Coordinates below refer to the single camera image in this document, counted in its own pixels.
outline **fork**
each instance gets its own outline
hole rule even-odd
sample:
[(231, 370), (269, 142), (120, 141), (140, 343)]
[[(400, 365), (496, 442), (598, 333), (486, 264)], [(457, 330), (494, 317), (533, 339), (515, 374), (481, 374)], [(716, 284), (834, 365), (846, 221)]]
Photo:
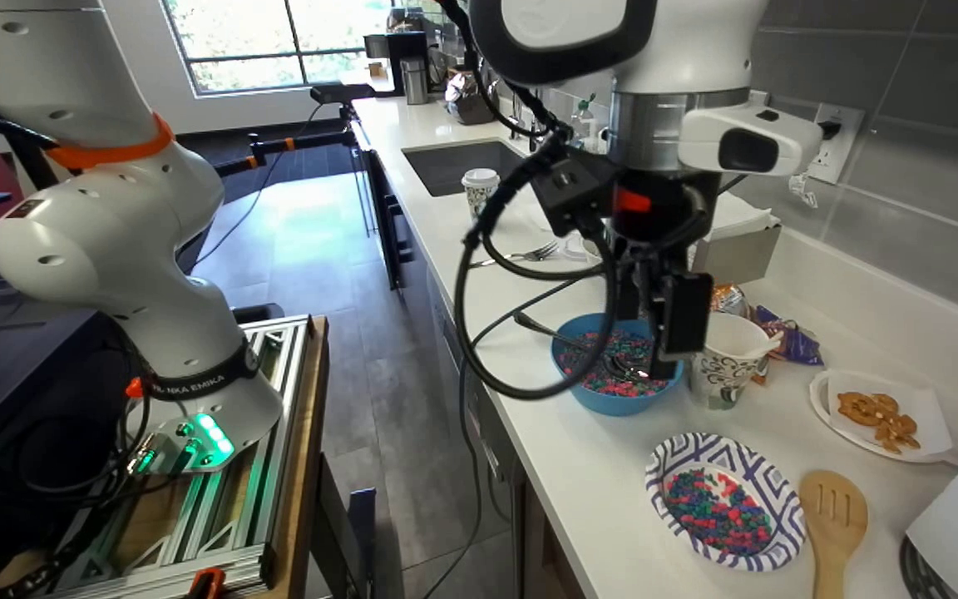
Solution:
[[(520, 260), (525, 260), (528, 262), (541, 262), (545, 260), (546, 258), (551, 257), (551, 255), (555, 253), (556, 253), (556, 242), (551, 241), (543, 245), (542, 247), (537, 247), (537, 249), (530, 250), (530, 251), (520, 251), (520, 253), (516, 253), (516, 254), (505, 254), (505, 257), (509, 260), (512, 260), (513, 262), (518, 262)], [(478, 262), (472, 262), (472, 264), (469, 265), (468, 268), (478, 269), (478, 268), (481, 268), (482, 266), (495, 265), (496, 263), (497, 261), (495, 261), (493, 258), (487, 258), (486, 260), (479, 260)]]

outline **orange ring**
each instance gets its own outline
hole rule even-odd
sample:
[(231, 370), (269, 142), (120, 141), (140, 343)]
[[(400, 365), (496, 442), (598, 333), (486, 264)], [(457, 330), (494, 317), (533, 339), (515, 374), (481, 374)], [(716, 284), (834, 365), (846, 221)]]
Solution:
[(123, 146), (119, 148), (77, 148), (71, 146), (62, 146), (47, 151), (54, 162), (61, 164), (70, 171), (84, 171), (87, 168), (94, 168), (99, 164), (114, 162), (131, 162), (153, 156), (157, 152), (163, 151), (169, 144), (175, 141), (175, 133), (168, 126), (162, 117), (153, 115), (157, 125), (157, 136), (145, 144), (136, 146)]

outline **blue bowl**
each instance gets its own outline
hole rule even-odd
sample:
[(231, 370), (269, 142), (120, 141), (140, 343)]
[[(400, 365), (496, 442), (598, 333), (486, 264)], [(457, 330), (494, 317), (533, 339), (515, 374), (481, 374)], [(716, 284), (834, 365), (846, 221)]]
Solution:
[[(585, 314), (581, 317), (570, 319), (570, 321), (567, 321), (557, 329), (556, 333), (563, 334), (564, 337), (570, 338), (577, 338), (586, 333), (596, 333), (601, 326), (601, 317), (602, 314)], [(625, 333), (639, 334), (639, 336), (645, 337), (646, 339), (653, 338), (649, 333), (649, 323), (645, 321), (617, 321), (615, 323), (615, 329), (623, 330)], [(564, 375), (564, 370), (560, 367), (560, 364), (556, 362), (556, 354), (563, 353), (563, 344), (554, 339), (549, 349), (551, 349), (552, 363), (556, 365), (556, 370), (559, 370), (561, 375)], [(586, 406), (588, 409), (592, 409), (593, 412), (603, 413), (605, 416), (631, 416), (631, 414), (643, 412), (644, 409), (653, 405), (663, 392), (674, 387), (681, 378), (682, 363), (679, 361), (675, 369), (675, 378), (668, 382), (668, 386), (655, 392), (655, 394), (639, 395), (639, 397), (636, 398), (621, 398), (617, 397), (617, 395), (598, 394), (597, 391), (586, 389), (582, 384), (576, 384), (575, 387), (571, 387), (571, 394), (575, 395), (575, 399), (579, 399), (580, 404)]]

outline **spoon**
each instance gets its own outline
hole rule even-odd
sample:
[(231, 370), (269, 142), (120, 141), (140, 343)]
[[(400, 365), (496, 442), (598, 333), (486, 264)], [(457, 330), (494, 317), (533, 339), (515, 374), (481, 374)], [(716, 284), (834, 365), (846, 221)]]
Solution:
[[(532, 317), (529, 317), (529, 315), (524, 314), (524, 312), (516, 312), (512, 315), (512, 319), (516, 321), (518, 325), (524, 327), (524, 329), (531, 329), (536, 333), (548, 334), (549, 337), (560, 341), (562, 344), (573, 346), (573, 348), (576, 349), (582, 349), (583, 352), (589, 353), (593, 349), (592, 346), (583, 344), (583, 342), (578, 339), (564, 337), (563, 334), (556, 333), (555, 330), (549, 329), (549, 327), (537, 322)], [(609, 371), (612, 376), (615, 376), (617, 379), (626, 380), (628, 383), (638, 383), (642, 382), (642, 380), (649, 380), (649, 372), (645, 372), (635, 367), (635, 365), (626, 363), (620, 356), (609, 356), (601, 352), (601, 363), (605, 366), (605, 370)]]

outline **coffee maker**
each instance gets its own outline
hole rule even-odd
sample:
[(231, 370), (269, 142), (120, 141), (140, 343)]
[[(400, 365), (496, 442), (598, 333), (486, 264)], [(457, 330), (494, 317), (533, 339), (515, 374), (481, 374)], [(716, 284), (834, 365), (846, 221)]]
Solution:
[(397, 97), (406, 94), (406, 85), (402, 76), (402, 60), (419, 58), (423, 60), (423, 72), (428, 72), (430, 58), (427, 52), (427, 34), (423, 31), (401, 31), (395, 33), (374, 33), (365, 35), (364, 52), (369, 58), (389, 58), (394, 91), (376, 92), (376, 97)]

